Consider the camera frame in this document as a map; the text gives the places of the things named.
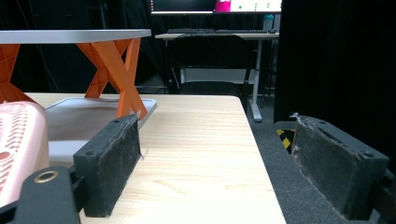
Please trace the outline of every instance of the pink object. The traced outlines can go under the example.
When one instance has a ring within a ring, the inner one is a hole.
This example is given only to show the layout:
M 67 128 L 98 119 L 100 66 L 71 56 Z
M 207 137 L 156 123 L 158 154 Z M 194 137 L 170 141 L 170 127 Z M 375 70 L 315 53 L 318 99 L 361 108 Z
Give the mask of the pink object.
M 216 1 L 215 10 L 217 12 L 227 12 L 231 9 L 231 1 Z
M 17 201 L 24 179 L 48 166 L 44 108 L 31 102 L 0 104 L 0 206 Z

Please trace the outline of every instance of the orange crossed leg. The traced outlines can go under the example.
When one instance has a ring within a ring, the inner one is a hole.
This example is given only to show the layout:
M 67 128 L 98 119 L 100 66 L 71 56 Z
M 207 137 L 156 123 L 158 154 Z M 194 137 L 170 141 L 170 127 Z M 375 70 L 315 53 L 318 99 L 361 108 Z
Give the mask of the orange crossed leg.
M 148 111 L 134 85 L 140 38 L 78 44 L 78 47 L 98 69 L 85 97 L 98 98 L 109 82 L 120 93 L 117 118 L 129 115 L 131 108 L 140 119 L 145 117 Z M 124 62 L 121 56 L 125 49 Z
M 19 44 L 0 44 L 0 104 L 16 101 L 34 102 L 10 83 L 19 49 Z

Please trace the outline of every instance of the chair seat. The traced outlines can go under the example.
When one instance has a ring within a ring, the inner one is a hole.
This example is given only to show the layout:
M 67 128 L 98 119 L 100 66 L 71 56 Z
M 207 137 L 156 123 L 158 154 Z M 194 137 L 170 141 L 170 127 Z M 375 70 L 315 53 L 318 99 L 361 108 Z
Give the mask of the chair seat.
M 232 95 L 240 97 L 237 84 L 222 81 L 193 81 L 181 84 L 179 94 L 188 95 Z

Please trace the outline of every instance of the desk leg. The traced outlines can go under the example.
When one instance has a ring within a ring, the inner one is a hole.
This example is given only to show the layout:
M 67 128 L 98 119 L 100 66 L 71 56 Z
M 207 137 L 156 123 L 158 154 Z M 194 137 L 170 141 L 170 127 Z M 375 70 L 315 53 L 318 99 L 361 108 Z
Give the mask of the desk leg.
M 252 99 L 249 101 L 251 113 L 253 114 L 254 121 L 256 122 L 262 122 L 262 115 L 260 114 L 259 107 L 257 106 L 257 93 L 259 91 L 261 60 L 262 60 L 262 40 L 259 40 L 257 45 L 256 69 L 254 70 L 253 96 Z
M 3 102 L 35 101 L 10 83 L 17 60 L 19 44 L 0 45 L 0 104 Z
M 107 82 L 110 82 L 120 93 L 117 117 L 129 115 L 131 108 L 134 113 L 139 114 L 139 119 L 145 117 L 148 111 L 134 85 L 140 38 L 95 42 L 90 45 L 92 48 L 90 47 L 89 51 L 87 46 L 78 45 L 98 68 L 86 97 L 99 97 Z M 127 54 L 123 62 L 121 55 L 125 46 Z

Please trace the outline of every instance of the keyboard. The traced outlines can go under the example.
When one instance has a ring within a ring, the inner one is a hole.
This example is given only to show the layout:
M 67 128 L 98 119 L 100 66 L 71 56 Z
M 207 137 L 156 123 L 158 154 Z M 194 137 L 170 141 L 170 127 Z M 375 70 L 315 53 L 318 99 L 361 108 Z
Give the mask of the keyboard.
M 168 34 L 213 34 L 215 33 L 214 29 L 169 29 Z
M 217 30 L 215 34 L 267 34 L 266 30 Z

